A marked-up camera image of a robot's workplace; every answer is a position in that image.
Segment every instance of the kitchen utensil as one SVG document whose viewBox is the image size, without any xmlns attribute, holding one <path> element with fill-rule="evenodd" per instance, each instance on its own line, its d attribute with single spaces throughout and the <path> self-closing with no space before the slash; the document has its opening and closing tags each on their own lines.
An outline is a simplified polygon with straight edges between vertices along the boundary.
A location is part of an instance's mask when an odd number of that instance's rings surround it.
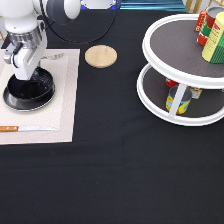
<svg viewBox="0 0 224 224">
<path fill-rule="evenodd" d="M 3 93 L 3 99 L 6 105 L 9 106 L 11 109 L 26 112 L 30 110 L 36 110 L 45 106 L 52 100 L 54 94 L 55 86 L 53 85 L 51 91 L 48 92 L 41 100 L 23 100 L 12 96 L 9 93 L 8 88 L 6 87 Z"/>
<path fill-rule="evenodd" d="M 57 129 L 43 126 L 0 126 L 0 132 L 16 131 L 57 131 Z"/>
</svg>

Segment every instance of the black pan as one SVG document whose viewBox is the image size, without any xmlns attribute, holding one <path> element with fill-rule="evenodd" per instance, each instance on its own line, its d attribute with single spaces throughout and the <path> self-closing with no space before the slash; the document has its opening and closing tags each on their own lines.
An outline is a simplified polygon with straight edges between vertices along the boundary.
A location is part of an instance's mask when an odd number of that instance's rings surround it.
<svg viewBox="0 0 224 224">
<path fill-rule="evenodd" d="M 52 75 L 45 69 L 38 67 L 30 80 L 18 80 L 13 75 L 8 81 L 8 91 L 16 99 L 32 102 L 41 101 L 54 85 Z"/>
</svg>

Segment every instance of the cable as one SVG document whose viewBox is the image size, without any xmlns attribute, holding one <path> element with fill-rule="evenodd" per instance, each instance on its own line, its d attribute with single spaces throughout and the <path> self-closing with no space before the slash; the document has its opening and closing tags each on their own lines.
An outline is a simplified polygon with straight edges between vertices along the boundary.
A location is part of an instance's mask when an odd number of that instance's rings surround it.
<svg viewBox="0 0 224 224">
<path fill-rule="evenodd" d="M 50 23 L 50 26 L 52 26 L 54 24 L 54 21 L 52 21 L 51 23 Z M 49 28 L 49 26 L 47 26 L 46 28 L 45 28 L 45 30 L 47 30 Z"/>
<path fill-rule="evenodd" d="M 117 2 L 118 2 L 118 0 L 116 0 L 115 10 L 114 10 L 114 15 L 113 15 L 112 21 L 111 21 L 109 27 L 107 28 L 107 30 L 106 30 L 106 31 L 103 33 L 103 35 L 101 35 L 100 37 L 98 37 L 98 38 L 96 38 L 96 39 L 93 39 L 93 40 L 90 40 L 90 41 L 85 41 L 85 42 L 75 41 L 75 40 L 67 40 L 67 39 L 61 37 L 60 35 L 58 35 L 58 34 L 53 30 L 53 28 L 51 27 L 52 24 L 50 24 L 50 23 L 48 22 L 48 19 L 47 19 L 47 17 L 46 17 L 45 12 L 44 12 L 43 1 L 42 1 L 42 0 L 39 0 L 39 2 L 40 2 L 40 8 L 41 8 L 42 16 L 43 16 L 43 18 L 44 18 L 44 22 L 47 24 L 47 28 L 49 28 L 49 29 L 54 33 L 54 35 L 56 35 L 59 39 L 65 41 L 65 42 L 68 42 L 68 43 L 89 44 L 89 43 L 92 43 L 92 42 L 94 42 L 94 41 L 96 41 L 96 40 L 99 40 L 99 39 L 101 39 L 102 37 L 104 37 L 104 36 L 107 34 L 107 32 L 109 31 L 109 29 L 111 28 L 111 26 L 112 26 L 112 24 L 113 24 L 113 21 L 114 21 L 114 18 L 115 18 L 115 15 L 116 15 L 116 11 L 117 11 Z"/>
</svg>

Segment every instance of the red label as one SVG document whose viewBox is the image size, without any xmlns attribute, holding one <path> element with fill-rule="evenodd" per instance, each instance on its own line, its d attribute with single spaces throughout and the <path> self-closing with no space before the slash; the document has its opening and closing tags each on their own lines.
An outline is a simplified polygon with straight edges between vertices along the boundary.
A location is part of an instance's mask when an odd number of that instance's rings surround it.
<svg viewBox="0 0 224 224">
<path fill-rule="evenodd" d="M 214 23 L 214 28 L 215 28 L 216 30 L 220 30 L 220 28 L 218 27 L 218 25 L 217 25 L 216 23 Z"/>
</svg>

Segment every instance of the white rim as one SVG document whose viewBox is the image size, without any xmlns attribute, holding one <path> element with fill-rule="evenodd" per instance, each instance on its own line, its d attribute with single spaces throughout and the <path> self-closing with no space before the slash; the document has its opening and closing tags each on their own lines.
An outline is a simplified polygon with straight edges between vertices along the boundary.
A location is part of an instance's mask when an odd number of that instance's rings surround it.
<svg viewBox="0 0 224 224">
<path fill-rule="evenodd" d="M 184 125 L 184 126 L 203 126 L 212 124 L 218 120 L 220 120 L 222 117 L 224 117 L 224 107 L 218 111 L 217 113 L 206 116 L 206 117 L 200 117 L 200 118 L 188 118 L 188 117 L 180 117 L 180 116 L 172 116 L 169 114 L 169 112 L 166 112 L 162 110 L 161 108 L 157 107 L 155 104 L 153 104 L 149 98 L 146 96 L 144 89 L 143 89 L 143 78 L 146 74 L 146 72 L 151 68 L 152 66 L 150 64 L 147 64 L 141 71 L 138 81 L 137 81 L 137 92 L 140 100 L 145 105 L 145 107 L 150 110 L 153 114 L 160 117 L 161 119 L 178 124 L 178 125 Z"/>
<path fill-rule="evenodd" d="M 152 67 L 154 67 L 159 73 L 170 79 L 173 79 L 185 85 L 197 86 L 200 88 L 222 89 L 224 88 L 224 78 L 200 77 L 179 71 L 167 65 L 162 60 L 160 60 L 151 49 L 150 38 L 153 32 L 160 26 L 177 20 L 197 20 L 197 19 L 198 14 L 180 14 L 180 15 L 168 16 L 158 20 L 149 27 L 149 29 L 145 34 L 145 38 L 142 43 L 143 53 L 147 61 L 152 65 Z"/>
</svg>

